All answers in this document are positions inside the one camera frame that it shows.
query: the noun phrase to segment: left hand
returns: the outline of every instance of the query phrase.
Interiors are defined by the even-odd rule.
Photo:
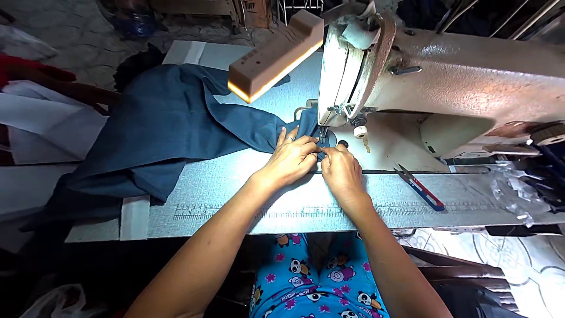
[[[262,181],[262,186],[277,191],[302,178],[316,164],[316,153],[321,151],[316,145],[319,138],[302,136],[294,140],[297,133],[298,126],[288,135],[282,128],[275,152],[267,164],[254,174]]]

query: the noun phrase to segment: blue pajama pants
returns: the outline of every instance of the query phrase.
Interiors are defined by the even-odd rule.
[[[338,233],[320,272],[306,234],[279,234],[263,255],[250,318],[389,318],[359,232]]]

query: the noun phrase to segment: red fabric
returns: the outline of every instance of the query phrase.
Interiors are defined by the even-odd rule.
[[[8,84],[10,78],[8,78],[8,74],[6,72],[6,68],[8,66],[24,66],[34,68],[36,70],[41,71],[45,75],[49,75],[54,79],[58,79],[60,81],[75,81],[76,76],[75,74],[61,70],[54,66],[43,65],[37,61],[30,61],[27,59],[22,59],[19,57],[11,57],[9,55],[0,55],[0,88],[4,87]]]

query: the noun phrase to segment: red-handled scissors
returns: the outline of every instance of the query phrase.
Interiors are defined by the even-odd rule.
[[[444,204],[428,189],[426,189],[426,187],[424,187],[424,185],[421,184],[418,179],[414,178],[414,176],[410,172],[408,172],[408,170],[406,170],[406,168],[404,168],[402,165],[397,165],[400,167],[400,169],[402,169],[402,171],[398,171],[396,170],[396,168],[394,168],[394,171],[396,171],[396,173],[398,173],[402,180],[408,183],[412,187],[412,189],[414,189],[432,207],[432,209],[436,211],[445,210]]]

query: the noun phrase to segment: white plastic bag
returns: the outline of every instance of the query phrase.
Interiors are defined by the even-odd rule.
[[[37,299],[20,318],[91,318],[103,312],[101,307],[82,310],[86,304],[84,289],[80,284],[69,284]]]
[[[517,170],[512,162],[489,165],[489,168],[493,176],[491,189],[494,197],[527,227],[533,225],[534,217],[551,210],[534,187],[518,179],[527,173]]]
[[[57,54],[57,50],[24,31],[0,24],[0,51],[13,57],[36,61]]]

